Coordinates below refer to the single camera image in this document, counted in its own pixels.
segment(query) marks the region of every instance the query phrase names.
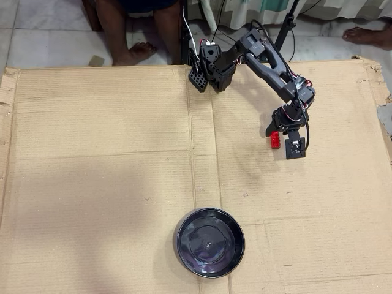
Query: person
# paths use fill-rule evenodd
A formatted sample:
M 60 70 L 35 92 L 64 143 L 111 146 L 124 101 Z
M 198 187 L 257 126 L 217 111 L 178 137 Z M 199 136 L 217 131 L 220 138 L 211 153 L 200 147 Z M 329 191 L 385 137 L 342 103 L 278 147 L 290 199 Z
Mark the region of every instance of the person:
M 158 34 L 164 41 L 173 64 L 180 62 L 179 0 L 95 0 L 98 19 L 104 29 L 113 66 L 134 66 L 152 56 L 157 48 L 150 43 L 136 43 L 130 49 L 126 39 L 128 13 L 153 11 Z
M 392 24 L 381 31 L 355 27 L 343 33 L 343 39 L 363 45 L 373 45 L 384 50 L 392 50 Z

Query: person's leg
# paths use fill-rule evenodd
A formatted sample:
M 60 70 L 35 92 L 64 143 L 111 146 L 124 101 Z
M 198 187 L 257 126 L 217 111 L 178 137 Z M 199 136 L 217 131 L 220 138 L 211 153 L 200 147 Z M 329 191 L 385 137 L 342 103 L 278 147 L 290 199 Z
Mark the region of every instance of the person's leg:
M 172 6 L 154 11 L 155 24 L 158 33 L 165 42 L 171 54 L 173 64 L 180 64 L 180 4 L 179 1 Z
M 353 28 L 343 33 L 342 38 L 355 44 L 373 45 L 384 50 L 392 50 L 392 25 L 382 31 Z
M 126 13 L 117 0 L 96 0 L 96 9 L 114 66 L 134 66 L 156 52 L 149 43 L 137 43 L 128 49 Z

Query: black cable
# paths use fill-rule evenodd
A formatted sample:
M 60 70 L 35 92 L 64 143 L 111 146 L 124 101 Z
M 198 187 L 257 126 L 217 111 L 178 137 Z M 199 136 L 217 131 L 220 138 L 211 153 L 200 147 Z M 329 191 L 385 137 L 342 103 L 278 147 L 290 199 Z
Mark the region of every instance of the black cable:
M 260 22 L 258 22 L 257 20 L 252 20 L 252 21 L 251 21 L 251 28 L 252 28 L 252 23 L 253 23 L 253 22 L 257 23 L 257 24 L 261 27 L 261 29 L 264 31 L 264 33 L 265 33 L 265 35 L 266 35 L 268 41 L 270 42 L 271 46 L 275 49 L 277 55 L 278 55 L 278 56 L 280 57 L 280 59 L 283 61 L 284 65 L 285 65 L 285 67 L 286 67 L 286 70 L 287 70 L 287 72 L 288 72 L 288 75 L 289 75 L 289 77 L 290 77 L 290 79 L 291 79 L 291 81 L 295 83 L 295 80 L 294 80 L 294 77 L 293 77 L 293 74 L 292 74 L 292 70 L 290 69 L 290 66 L 288 66 L 287 62 L 284 60 L 284 58 L 282 57 L 282 55 L 281 55 L 281 53 L 279 52 L 279 50 L 276 48 L 274 42 L 272 42 L 272 40 L 271 40 L 271 38 L 270 38 L 270 35 L 267 33 L 267 31 L 266 31 L 265 28 L 264 28 L 264 25 L 262 25 L 262 24 L 261 24 Z M 306 136 L 307 136 L 306 145 L 305 145 L 305 151 L 306 151 L 307 148 L 309 147 L 309 141 L 310 141 L 310 138 L 311 138 L 310 131 L 309 131 L 309 123 L 308 123 L 308 121 L 307 121 L 307 118 L 306 118 L 306 115 L 305 115 L 305 111 L 304 111 L 304 108 L 303 108 L 303 104 L 302 104 L 302 102 L 301 102 L 300 95 L 298 94 L 298 89 L 296 88 L 296 86 L 295 86 L 295 91 L 296 91 L 296 98 L 298 99 L 298 103 L 300 104 L 301 111 L 302 111 L 302 115 L 303 115 L 303 117 L 304 117 L 305 124 L 306 124 Z
M 216 30 L 215 30 L 215 33 L 214 33 L 214 36 L 213 36 L 213 39 L 211 40 L 211 42 L 214 41 L 216 32 L 218 32 L 219 25 L 221 24 L 221 17 L 222 17 L 222 11 L 223 11 L 223 5 L 224 5 L 224 4 L 225 4 L 225 0 L 222 0 L 222 5 L 220 5 L 220 12 L 219 12 L 218 24 L 216 25 Z
M 294 31 L 293 31 L 293 29 L 292 29 L 292 34 L 293 34 L 294 49 L 293 49 L 293 55 L 292 55 L 292 57 L 290 58 L 290 60 L 289 60 L 288 62 L 290 62 L 290 61 L 293 59 L 294 54 L 295 54 L 295 36 L 294 36 Z
M 316 6 L 318 3 L 320 3 L 320 2 L 321 2 L 321 0 L 318 0 L 315 4 L 312 5 L 311 8 L 305 10 L 304 12 L 299 13 L 298 15 L 301 15 L 301 14 L 304 14 L 304 13 L 308 12 L 309 10 L 311 10 L 313 7 L 315 7 L 315 6 Z
M 224 32 L 222 32 L 220 29 L 217 28 L 218 31 L 220 31 L 221 33 L 223 33 L 223 35 L 225 35 L 226 37 L 228 37 L 229 39 L 231 39 L 232 41 L 237 42 L 236 40 L 234 40 L 232 37 L 230 37 L 229 35 L 226 35 Z

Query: black pole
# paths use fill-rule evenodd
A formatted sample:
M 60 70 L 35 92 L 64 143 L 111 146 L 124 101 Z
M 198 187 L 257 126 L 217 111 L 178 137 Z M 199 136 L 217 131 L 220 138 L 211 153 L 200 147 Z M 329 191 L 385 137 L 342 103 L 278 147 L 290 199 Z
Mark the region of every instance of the black pole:
M 180 2 L 181 5 L 181 11 L 180 11 L 180 17 L 181 17 L 181 32 L 180 32 L 180 38 L 181 38 L 181 64 L 188 64 L 188 50 L 189 50 L 189 40 L 190 40 L 190 33 L 188 31 L 188 28 L 185 24 L 184 18 L 183 18 L 183 8 L 184 8 L 184 16 L 185 19 L 188 21 L 188 1 L 187 0 L 182 0 Z
M 300 0 L 294 0 L 292 8 L 290 12 L 286 14 L 286 17 L 282 23 L 281 30 L 279 31 L 279 35 L 277 35 L 275 46 L 280 51 L 282 49 L 283 43 L 287 37 L 288 32 L 290 32 L 295 26 L 294 22 L 294 12 Z

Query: tile floor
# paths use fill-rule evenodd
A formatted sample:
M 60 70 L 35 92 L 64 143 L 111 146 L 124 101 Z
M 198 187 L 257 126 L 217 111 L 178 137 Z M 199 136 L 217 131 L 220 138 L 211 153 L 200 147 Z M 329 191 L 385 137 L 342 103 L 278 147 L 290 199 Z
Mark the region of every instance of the tile floor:
M 384 27 L 384 21 L 299 19 L 296 22 L 293 61 L 349 59 L 352 55 L 361 55 L 382 64 L 385 80 L 392 90 L 392 53 L 341 39 L 345 29 L 354 26 L 380 29 Z M 143 64 L 170 63 L 151 19 L 130 19 L 127 28 L 130 46 L 147 40 L 158 48 L 157 54 Z M 193 21 L 190 28 L 197 43 L 203 38 L 211 39 L 206 23 Z M 279 26 L 268 26 L 268 29 L 271 36 L 277 36 Z M 247 28 L 223 30 L 237 39 Z M 220 32 L 216 42 L 223 50 L 232 45 L 232 41 Z M 282 54 L 290 59 L 292 53 L 290 34 Z M 93 55 L 103 57 L 105 66 L 111 64 L 104 35 L 91 31 L 80 0 L 0 0 L 0 68 L 5 65 L 21 68 L 87 66 Z

